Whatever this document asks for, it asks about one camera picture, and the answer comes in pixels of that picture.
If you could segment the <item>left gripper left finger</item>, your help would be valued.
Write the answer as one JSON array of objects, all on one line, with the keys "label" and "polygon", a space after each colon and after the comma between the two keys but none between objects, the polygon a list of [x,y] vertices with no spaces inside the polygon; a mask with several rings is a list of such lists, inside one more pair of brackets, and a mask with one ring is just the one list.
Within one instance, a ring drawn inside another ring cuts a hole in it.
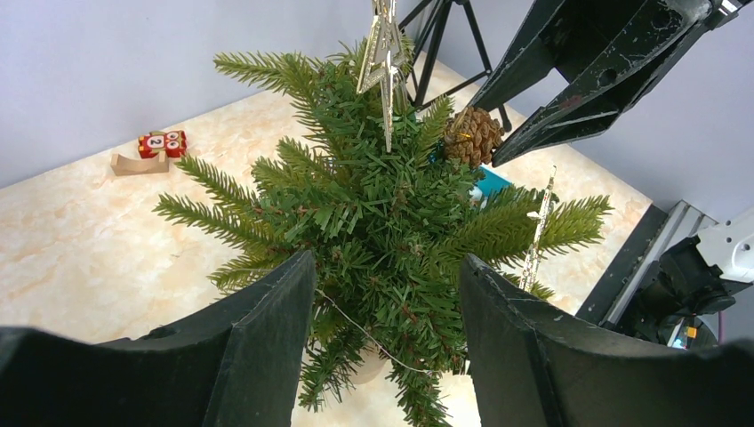
[{"label": "left gripper left finger", "polygon": [[1,330],[4,426],[287,426],[316,284],[305,251],[139,339]]}]

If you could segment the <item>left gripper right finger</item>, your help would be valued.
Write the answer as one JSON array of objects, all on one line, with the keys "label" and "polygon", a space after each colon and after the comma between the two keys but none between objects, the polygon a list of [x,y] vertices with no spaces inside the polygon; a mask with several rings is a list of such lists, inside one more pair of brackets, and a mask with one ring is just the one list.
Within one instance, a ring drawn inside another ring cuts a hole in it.
[{"label": "left gripper right finger", "polygon": [[462,321],[484,426],[750,426],[753,343],[679,350],[576,318],[473,254]]}]

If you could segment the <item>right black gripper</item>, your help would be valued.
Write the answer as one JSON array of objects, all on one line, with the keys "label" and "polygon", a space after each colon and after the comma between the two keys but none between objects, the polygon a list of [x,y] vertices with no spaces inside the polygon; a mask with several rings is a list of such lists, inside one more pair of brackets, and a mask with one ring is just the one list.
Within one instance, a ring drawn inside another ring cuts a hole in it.
[{"label": "right black gripper", "polygon": [[[702,35],[730,20],[728,1],[534,1],[469,103],[500,108],[553,68],[567,85],[509,135],[493,165],[604,133]],[[548,47],[541,39],[547,26]]]}]

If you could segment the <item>gold glitter word ornament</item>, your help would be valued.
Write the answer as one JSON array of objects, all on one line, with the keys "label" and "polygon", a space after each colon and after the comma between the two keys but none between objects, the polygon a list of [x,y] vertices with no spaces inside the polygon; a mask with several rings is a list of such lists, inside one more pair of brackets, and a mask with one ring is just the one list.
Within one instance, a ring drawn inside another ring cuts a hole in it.
[{"label": "gold glitter word ornament", "polygon": [[537,212],[530,212],[527,214],[527,217],[529,219],[536,222],[536,226],[533,234],[533,241],[529,246],[525,256],[525,264],[519,285],[519,287],[525,291],[530,291],[536,280],[537,271],[541,262],[541,237],[546,228],[549,215],[553,211],[554,205],[557,203],[553,199],[553,189],[556,174],[557,167],[553,165],[550,171],[548,184],[542,193],[542,200],[539,210]]}]

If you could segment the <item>pine cone ornament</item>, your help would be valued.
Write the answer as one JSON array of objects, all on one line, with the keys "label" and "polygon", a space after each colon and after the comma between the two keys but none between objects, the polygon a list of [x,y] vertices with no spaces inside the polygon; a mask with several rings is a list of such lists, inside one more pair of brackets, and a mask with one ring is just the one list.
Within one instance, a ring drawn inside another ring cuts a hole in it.
[{"label": "pine cone ornament", "polygon": [[466,107],[445,125],[443,154],[470,168],[490,165],[493,152],[503,143],[505,130],[497,118],[478,107]]}]

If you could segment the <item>teal plastic tray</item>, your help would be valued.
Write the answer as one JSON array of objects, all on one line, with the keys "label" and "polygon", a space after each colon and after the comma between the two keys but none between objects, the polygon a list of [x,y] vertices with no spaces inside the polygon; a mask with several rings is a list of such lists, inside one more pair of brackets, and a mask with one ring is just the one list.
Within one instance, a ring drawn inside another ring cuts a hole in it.
[{"label": "teal plastic tray", "polygon": [[471,199],[474,201],[489,198],[511,185],[510,181],[485,165],[481,165],[478,171],[477,180],[474,183],[473,189],[469,192]]}]

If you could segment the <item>silver gold star topper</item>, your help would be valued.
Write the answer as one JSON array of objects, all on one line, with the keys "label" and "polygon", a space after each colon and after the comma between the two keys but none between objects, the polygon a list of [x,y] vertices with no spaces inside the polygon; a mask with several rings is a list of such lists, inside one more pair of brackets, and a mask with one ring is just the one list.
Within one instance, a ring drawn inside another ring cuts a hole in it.
[{"label": "silver gold star topper", "polygon": [[400,67],[406,61],[402,34],[396,22],[396,0],[372,1],[373,20],[366,38],[365,54],[357,80],[357,93],[363,94],[380,85],[384,138],[388,153],[392,150],[395,84]]}]

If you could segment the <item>small green christmas tree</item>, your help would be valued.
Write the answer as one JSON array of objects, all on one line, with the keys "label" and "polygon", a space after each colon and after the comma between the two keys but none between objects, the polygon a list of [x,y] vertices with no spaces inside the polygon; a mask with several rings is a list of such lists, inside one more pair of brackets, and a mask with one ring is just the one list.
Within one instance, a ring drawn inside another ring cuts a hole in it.
[{"label": "small green christmas tree", "polygon": [[[397,403],[412,426],[445,426],[440,378],[467,370],[458,275],[474,254],[495,266],[524,262],[543,189],[510,185],[481,201],[469,192],[479,175],[443,154],[442,97],[422,116],[403,103],[393,112],[386,150],[381,91],[357,93],[365,43],[326,59],[299,52],[220,52],[215,68],[250,85],[288,95],[303,141],[283,137],[275,158],[259,157],[248,189],[210,163],[183,157],[179,168],[208,203],[162,195],[158,215],[196,227],[237,250],[211,276],[231,294],[299,251],[315,259],[317,290],[301,406],[317,411],[324,395],[353,385],[362,352],[392,365]],[[601,239],[606,196],[557,202],[540,248],[564,254]]]}]

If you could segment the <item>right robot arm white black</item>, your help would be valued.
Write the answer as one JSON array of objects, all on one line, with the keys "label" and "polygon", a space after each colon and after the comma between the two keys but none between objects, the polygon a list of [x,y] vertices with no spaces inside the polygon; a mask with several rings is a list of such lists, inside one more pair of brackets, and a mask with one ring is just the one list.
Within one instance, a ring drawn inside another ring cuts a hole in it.
[{"label": "right robot arm white black", "polygon": [[[529,152],[606,132],[740,1],[536,1],[472,105],[496,109],[556,70],[565,88],[493,152]],[[600,325],[676,347],[682,327],[731,307],[753,282],[753,214],[702,228],[646,263]]]}]

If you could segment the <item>black music stand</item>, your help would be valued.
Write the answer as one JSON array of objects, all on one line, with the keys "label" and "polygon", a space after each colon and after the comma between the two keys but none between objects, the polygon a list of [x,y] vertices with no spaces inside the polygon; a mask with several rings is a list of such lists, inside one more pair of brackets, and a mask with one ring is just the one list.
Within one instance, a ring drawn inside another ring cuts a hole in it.
[{"label": "black music stand", "polygon": [[399,27],[414,41],[409,86],[415,107],[425,109],[441,95],[469,93],[492,77],[493,61],[471,1],[420,1]]}]

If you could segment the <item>red gift box ornament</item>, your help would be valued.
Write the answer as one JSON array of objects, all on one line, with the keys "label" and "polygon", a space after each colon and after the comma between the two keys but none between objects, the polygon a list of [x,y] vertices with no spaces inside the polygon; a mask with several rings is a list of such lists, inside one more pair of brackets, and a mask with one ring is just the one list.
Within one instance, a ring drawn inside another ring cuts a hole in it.
[{"label": "red gift box ornament", "polygon": [[142,159],[156,157],[160,153],[179,158],[186,154],[187,148],[187,136],[183,130],[153,131],[138,139],[138,153]]}]

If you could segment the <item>small wooden block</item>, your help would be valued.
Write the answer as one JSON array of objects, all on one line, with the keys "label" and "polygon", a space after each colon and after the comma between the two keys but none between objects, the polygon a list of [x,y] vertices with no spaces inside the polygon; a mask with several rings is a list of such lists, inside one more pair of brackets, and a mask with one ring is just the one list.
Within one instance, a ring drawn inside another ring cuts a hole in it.
[{"label": "small wooden block", "polygon": [[156,157],[135,159],[121,154],[113,154],[110,167],[115,176],[131,176],[153,173],[168,173],[170,162],[165,153],[159,153]]}]

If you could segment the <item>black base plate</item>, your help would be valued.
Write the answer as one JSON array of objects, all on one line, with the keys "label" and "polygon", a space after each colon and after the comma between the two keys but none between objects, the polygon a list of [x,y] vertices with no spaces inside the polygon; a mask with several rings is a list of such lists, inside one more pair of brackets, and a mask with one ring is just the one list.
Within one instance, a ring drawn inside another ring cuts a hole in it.
[{"label": "black base plate", "polygon": [[632,279],[636,268],[666,222],[668,214],[651,204],[575,316],[598,325]]}]

